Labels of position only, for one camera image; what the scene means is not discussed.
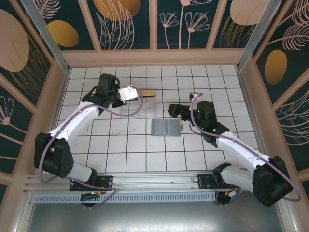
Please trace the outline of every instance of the white tile floor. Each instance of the white tile floor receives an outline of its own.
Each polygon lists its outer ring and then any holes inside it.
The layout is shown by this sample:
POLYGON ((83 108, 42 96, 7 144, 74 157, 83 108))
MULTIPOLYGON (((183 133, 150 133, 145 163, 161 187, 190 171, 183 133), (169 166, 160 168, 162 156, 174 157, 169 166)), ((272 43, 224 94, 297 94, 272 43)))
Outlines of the white tile floor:
MULTIPOLYGON (((116 75, 122 87, 132 83, 155 89, 158 118, 170 118, 170 103, 189 104, 190 92, 203 92, 203 99, 214 102, 218 121, 258 148, 232 65, 73 68, 58 123, 98 84, 100 73, 116 75)), ((183 122, 181 137, 152 137, 151 119, 121 119, 105 112, 81 133, 71 151, 74 160, 98 172, 211 170, 225 161, 241 167, 230 154, 194 134, 188 122, 183 122)))

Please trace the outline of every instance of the metal bracket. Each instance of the metal bracket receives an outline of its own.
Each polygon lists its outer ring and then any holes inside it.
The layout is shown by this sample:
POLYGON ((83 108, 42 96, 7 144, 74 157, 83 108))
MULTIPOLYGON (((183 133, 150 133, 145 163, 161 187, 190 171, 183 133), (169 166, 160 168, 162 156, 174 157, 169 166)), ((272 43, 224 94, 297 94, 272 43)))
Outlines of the metal bracket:
POLYGON ((212 174, 197 175, 198 189, 233 189, 232 184, 217 184, 213 180, 212 174))
MULTIPOLYGON (((111 175, 99 175, 97 176, 96 187, 111 188, 112 187, 113 176, 111 175)), ((89 188, 82 184, 74 181, 70 181, 70 192, 88 192, 88 191, 98 191, 95 188, 89 188)))

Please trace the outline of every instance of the flower illustration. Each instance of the flower illustration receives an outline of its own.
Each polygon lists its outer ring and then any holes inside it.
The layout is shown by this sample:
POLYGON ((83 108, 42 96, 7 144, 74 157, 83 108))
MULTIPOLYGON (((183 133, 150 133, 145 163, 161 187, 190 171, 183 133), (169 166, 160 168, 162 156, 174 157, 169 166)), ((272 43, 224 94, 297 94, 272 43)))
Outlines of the flower illustration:
POLYGON ((207 13, 196 13, 194 17, 192 17, 192 12, 186 13, 185 22, 189 32, 188 48, 190 48, 191 33, 209 29, 207 13))
POLYGON ((210 3, 212 0, 180 0, 180 3, 183 6, 189 6, 189 5, 201 5, 201 4, 206 4, 210 3))
POLYGON ((14 108, 14 100, 12 98, 8 98, 8 103, 4 96, 0 97, 0 124, 9 125, 11 121, 11 115, 14 108))
POLYGON ((166 33, 166 28, 178 25, 179 21, 176 20, 177 17, 175 15, 175 12, 174 13, 167 13, 166 15, 165 15, 165 13, 161 13, 160 19, 161 19, 161 22, 162 22, 163 27, 164 27, 165 40, 166 40, 166 44, 167 44, 168 49, 169 49, 169 42, 168 42, 168 36, 167 36, 167 33, 166 33))

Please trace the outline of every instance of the purple cable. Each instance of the purple cable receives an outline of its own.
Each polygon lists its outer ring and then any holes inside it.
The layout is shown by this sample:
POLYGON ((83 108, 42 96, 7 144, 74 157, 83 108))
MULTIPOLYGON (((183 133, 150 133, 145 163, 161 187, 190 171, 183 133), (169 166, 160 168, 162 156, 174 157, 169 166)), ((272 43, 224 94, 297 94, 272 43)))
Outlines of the purple cable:
POLYGON ((214 136, 217 138, 223 138, 223 139, 227 139, 230 140, 234 143, 237 143, 238 145, 242 146, 243 148, 245 148, 247 151, 251 152, 255 157, 257 157, 258 159, 260 159, 261 161, 263 161, 264 163, 266 163, 268 166, 270 166, 273 170, 275 170, 279 175, 281 175, 297 192, 298 194, 298 198, 293 199, 293 198, 287 198, 287 197, 283 197, 283 199, 288 200, 288 201, 292 201, 292 202, 299 202, 302 198, 302 194, 301 191, 299 190, 299 188, 283 173, 281 172, 278 168, 276 168, 274 165, 272 165, 268 160, 264 159, 263 157, 260 157, 259 155, 256 154, 256 152, 254 150, 252 150, 250 147, 248 147, 247 145, 245 145, 243 142, 239 141, 239 140, 234 140, 233 138, 224 136, 224 135, 218 135, 218 134, 212 134, 206 131, 203 131, 198 125, 197 123, 194 121, 194 117, 193 117, 193 107, 194 107, 194 103, 196 102, 196 100, 202 96, 203 93, 199 93, 192 101, 191 103, 191 110, 190 110, 190 116, 191 116, 191 120, 193 125, 202 133, 206 134, 206 135, 210 135, 210 136, 214 136))
MULTIPOLYGON (((39 164, 39 180, 40 180, 42 183, 48 184, 49 182, 51 182, 52 180, 54 180, 55 178, 57 178, 57 176, 53 176, 53 177, 50 178, 49 180, 43 180, 43 177, 42 177, 43 161, 44 161, 44 159, 45 159, 45 156, 46 156, 46 153, 47 153, 49 147, 51 146, 51 144, 53 143, 53 141, 58 137, 58 135, 60 135, 61 131, 64 130, 64 129, 66 128, 66 126, 67 126, 70 122, 72 122, 72 120, 73 120, 74 118, 76 118, 83 110, 85 110, 85 109, 87 109, 87 108, 91 108, 91 107, 97 107, 97 108, 102 109, 102 110, 104 110, 104 111, 107 111, 107 112, 109 112, 109 113, 111 113, 111 114, 114 114, 114 115, 117 115, 117 116, 122 116, 122 117, 133 116, 133 115, 137 114, 138 111, 140 111, 140 109, 141 109, 142 106, 143 106, 143 99, 144 99, 144 97, 143 97, 143 94, 141 93, 141 91, 140 91, 138 88, 136 88, 136 87, 134 87, 134 86, 132 86, 132 87, 133 87, 134 89, 136 89, 136 91, 140 94, 140 98, 141 98, 140 106, 139 106, 139 108, 138 108, 135 112, 133 112, 133 113, 131 113, 131 114, 128 114, 128 115, 122 115, 122 114, 113 112, 113 111, 111 111, 111 110, 109 110, 109 109, 106 109, 105 107, 100 106, 100 105, 94 105, 94 104, 93 104, 93 105, 87 105, 87 106, 81 108, 79 111, 77 111, 72 117, 70 117, 70 118, 68 119, 68 121, 67 121, 66 123, 63 124, 63 126, 60 128, 60 130, 59 130, 59 131, 51 138, 51 140, 47 143, 47 145, 46 145, 46 147, 44 148, 44 151, 43 151, 43 153, 42 153, 42 157, 41 157, 40 164, 39 164)), ((112 197, 112 196, 115 194, 115 192, 116 192, 116 189, 115 189, 115 188, 96 187, 96 186, 88 185, 88 184, 86 184, 86 183, 84 183, 84 182, 82 182, 82 181, 79 181, 79 180, 74 180, 74 181, 75 181, 75 182, 78 182, 78 183, 80 183, 80 184, 82 184, 82 185, 84 185, 84 186, 93 188, 93 189, 114 190, 114 192, 113 192, 107 199, 105 199, 105 200, 104 200, 103 202, 101 202, 100 204, 97 204, 97 205, 99 205, 99 206, 102 205, 102 204, 104 204, 104 203, 105 203, 110 197, 112 197)))

